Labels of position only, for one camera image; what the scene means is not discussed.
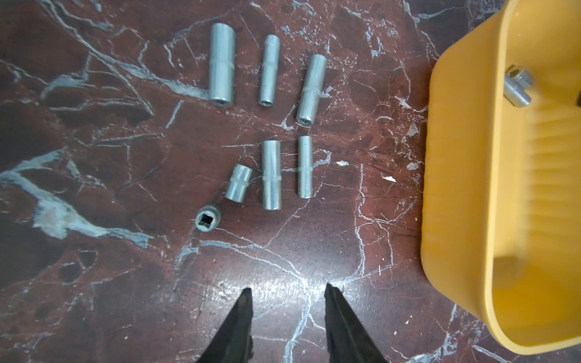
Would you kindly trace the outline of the small silver socket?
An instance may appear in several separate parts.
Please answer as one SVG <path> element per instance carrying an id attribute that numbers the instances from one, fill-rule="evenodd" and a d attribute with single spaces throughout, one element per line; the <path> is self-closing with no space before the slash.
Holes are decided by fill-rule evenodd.
<path id="1" fill-rule="evenodd" d="M 511 66 L 504 78 L 504 97 L 515 107 L 529 106 L 532 98 L 527 90 L 534 85 L 532 74 L 522 66 Z"/>

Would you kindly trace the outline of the short silver socket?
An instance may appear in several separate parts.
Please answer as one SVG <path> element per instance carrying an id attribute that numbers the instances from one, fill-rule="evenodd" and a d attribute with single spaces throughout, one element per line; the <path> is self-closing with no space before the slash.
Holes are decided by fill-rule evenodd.
<path id="1" fill-rule="evenodd" d="M 222 213 L 218 206 L 208 204 L 202 207 L 196 216 L 195 227 L 202 232 L 209 232 L 215 229 L 222 218 Z"/>

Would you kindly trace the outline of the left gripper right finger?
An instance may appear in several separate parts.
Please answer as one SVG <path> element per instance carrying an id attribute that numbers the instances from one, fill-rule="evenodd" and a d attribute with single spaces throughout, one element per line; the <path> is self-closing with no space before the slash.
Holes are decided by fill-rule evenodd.
<path id="1" fill-rule="evenodd" d="M 325 287 L 330 362 L 387 362 L 337 287 Z"/>

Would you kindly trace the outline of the yellow plastic storage box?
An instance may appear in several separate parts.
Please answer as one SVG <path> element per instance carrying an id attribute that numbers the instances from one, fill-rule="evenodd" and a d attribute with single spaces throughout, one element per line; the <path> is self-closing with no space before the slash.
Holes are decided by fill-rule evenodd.
<path id="1" fill-rule="evenodd" d="M 529 106 L 505 73 L 534 78 Z M 580 342 L 580 3 L 508 1 L 431 75 L 422 267 L 506 349 Z"/>

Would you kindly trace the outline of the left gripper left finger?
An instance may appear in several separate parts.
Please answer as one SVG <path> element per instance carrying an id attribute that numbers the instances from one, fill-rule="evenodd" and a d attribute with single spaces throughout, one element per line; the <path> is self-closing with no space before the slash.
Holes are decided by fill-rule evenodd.
<path id="1" fill-rule="evenodd" d="M 251 337 L 253 315 L 252 290 L 247 287 L 242 290 L 198 362 L 249 362 L 254 355 Z"/>

